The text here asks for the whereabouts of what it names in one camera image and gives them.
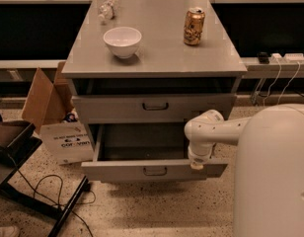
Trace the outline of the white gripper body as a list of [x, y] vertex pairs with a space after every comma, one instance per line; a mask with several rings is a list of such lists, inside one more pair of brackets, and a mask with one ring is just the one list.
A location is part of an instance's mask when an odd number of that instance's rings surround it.
[[204, 165], [210, 159], [212, 149], [212, 144], [191, 143], [188, 147], [188, 156], [190, 162], [194, 165]]

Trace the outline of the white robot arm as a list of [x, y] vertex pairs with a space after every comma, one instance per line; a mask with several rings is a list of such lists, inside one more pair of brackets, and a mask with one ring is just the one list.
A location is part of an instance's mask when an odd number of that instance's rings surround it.
[[185, 126], [190, 166], [207, 164], [215, 143], [237, 147], [234, 237], [304, 237], [304, 105], [265, 108], [225, 120], [210, 110]]

